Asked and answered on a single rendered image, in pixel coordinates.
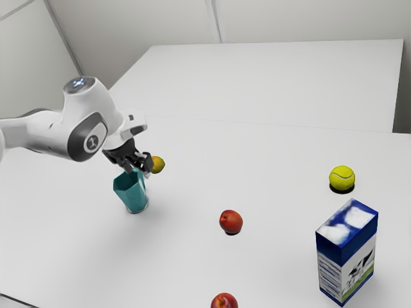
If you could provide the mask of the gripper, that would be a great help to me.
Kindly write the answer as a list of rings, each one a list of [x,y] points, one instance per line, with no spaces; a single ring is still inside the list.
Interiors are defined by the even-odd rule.
[[[137,149],[133,139],[127,140],[116,149],[102,150],[102,153],[112,164],[123,167],[127,174],[130,174],[135,168]],[[150,173],[152,171],[152,156],[149,152],[143,152],[139,161],[142,172]]]

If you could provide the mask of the teal faceted mug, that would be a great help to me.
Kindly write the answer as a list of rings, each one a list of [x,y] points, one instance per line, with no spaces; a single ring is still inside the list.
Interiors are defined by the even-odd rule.
[[[113,190],[131,214],[144,211],[148,205],[143,173],[134,168],[113,180]]]

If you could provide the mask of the yellow-green lemon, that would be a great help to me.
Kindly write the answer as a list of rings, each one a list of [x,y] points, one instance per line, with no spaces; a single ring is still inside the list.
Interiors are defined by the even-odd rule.
[[[160,156],[152,156],[152,161],[153,161],[153,166],[151,168],[152,174],[160,173],[166,165],[164,159]]]

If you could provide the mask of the red apple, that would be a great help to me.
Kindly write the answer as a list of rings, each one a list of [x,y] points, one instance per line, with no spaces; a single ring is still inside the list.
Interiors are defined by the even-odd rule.
[[[232,294],[219,293],[212,299],[210,308],[239,308],[239,306]]]
[[[243,218],[235,210],[224,210],[219,218],[221,229],[229,235],[240,233],[243,227]]]

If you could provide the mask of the yellow tennis ball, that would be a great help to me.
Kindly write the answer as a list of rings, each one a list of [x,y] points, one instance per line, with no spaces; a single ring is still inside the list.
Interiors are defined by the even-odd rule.
[[[345,165],[334,167],[329,174],[329,184],[338,191],[347,191],[354,187],[356,175]]]

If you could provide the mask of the blue and white milk carton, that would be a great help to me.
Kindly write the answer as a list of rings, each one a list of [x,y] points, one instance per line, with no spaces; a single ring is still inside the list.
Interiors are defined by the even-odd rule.
[[[340,307],[372,277],[378,212],[351,198],[315,231],[319,289]]]

